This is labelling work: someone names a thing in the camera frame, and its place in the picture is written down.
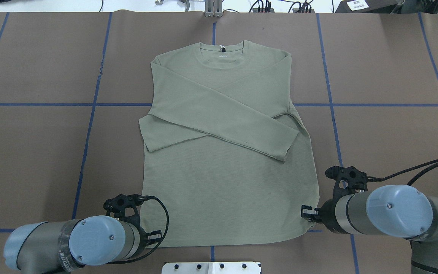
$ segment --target black cable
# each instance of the black cable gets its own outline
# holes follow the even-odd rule
[[[294,7],[294,5],[295,4],[298,4],[298,9],[300,9],[301,7],[302,7],[302,3],[300,3],[300,2],[294,2],[291,6],[290,6],[290,9],[288,10],[288,12],[290,12],[291,10],[292,10],[292,7]]]
[[[259,2],[261,2],[261,5],[263,5],[263,0],[256,0],[256,2],[254,2],[254,3],[251,5],[251,8],[250,8],[250,10],[249,10],[248,12],[251,12],[251,11],[252,11],[252,8],[254,7],[254,5],[256,5],[256,3],[258,3],[258,12],[259,12]]]
[[[168,224],[170,222],[170,217],[168,216],[168,210],[165,207],[165,205],[162,203],[162,201],[160,201],[160,199],[156,198],[155,196],[149,196],[150,200],[155,200],[157,201],[160,206],[162,206],[163,210],[165,211],[165,215],[167,216],[167,225],[165,226],[165,232],[163,232],[162,238],[160,239],[160,241],[157,243],[157,245],[155,247],[153,247],[148,253],[146,253],[145,255],[138,257],[136,259],[132,259],[132,260],[127,260],[127,261],[117,261],[117,262],[108,262],[108,264],[128,264],[128,263],[133,263],[139,260],[142,260],[146,257],[148,257],[151,253],[153,253],[158,246],[160,246],[160,244],[163,242],[163,240],[165,239],[165,236],[167,236],[167,232],[168,232]]]
[[[368,182],[382,182],[382,181],[386,181],[386,180],[391,179],[391,178],[393,178],[395,176],[398,176],[400,174],[407,173],[409,171],[416,170],[416,169],[419,169],[421,167],[428,166],[428,165],[431,165],[431,164],[434,164],[434,163],[438,163],[438,159],[437,160],[432,160],[432,161],[429,161],[427,163],[423,163],[423,164],[420,164],[418,166],[414,166],[414,167],[411,167],[411,168],[408,168],[408,169],[405,169],[405,170],[402,170],[402,171],[399,171],[399,172],[397,172],[395,174],[391,174],[391,175],[389,175],[387,177],[384,177],[384,178],[377,178],[377,177],[368,176],[367,177],[367,181]]]
[[[438,167],[438,163],[433,164],[433,165],[425,168],[424,170],[420,171],[417,175],[415,175],[415,177],[413,177],[406,185],[411,186],[416,180],[418,180],[420,177],[422,177],[425,173],[433,170],[436,167]]]

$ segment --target white bracket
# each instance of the white bracket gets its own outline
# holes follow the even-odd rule
[[[261,274],[259,262],[166,263],[162,274]]]
[[[222,0],[205,0],[205,17],[222,17]]]

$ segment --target shirt sleeve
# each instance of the shirt sleeve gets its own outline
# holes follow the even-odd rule
[[[298,131],[221,92],[151,63],[154,97],[140,119],[149,151],[205,135],[285,161]]]

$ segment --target robotic arm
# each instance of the robotic arm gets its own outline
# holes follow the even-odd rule
[[[380,180],[354,167],[334,166],[325,175],[336,180],[333,198],[321,208],[303,205],[304,219],[339,234],[405,238],[412,246],[412,274],[438,274],[438,198],[409,185],[367,191],[368,181]],[[341,188],[342,182],[347,186]]]
[[[167,215],[167,226],[146,233],[140,226],[137,206],[156,200]],[[132,208],[134,215],[125,216]],[[154,196],[123,195],[104,203],[106,216],[92,216],[67,222],[41,222],[15,229],[5,244],[4,257],[11,269],[22,274],[57,274],[72,272],[85,265],[129,263],[155,251],[167,235],[168,211]],[[157,244],[138,257],[146,246]]]

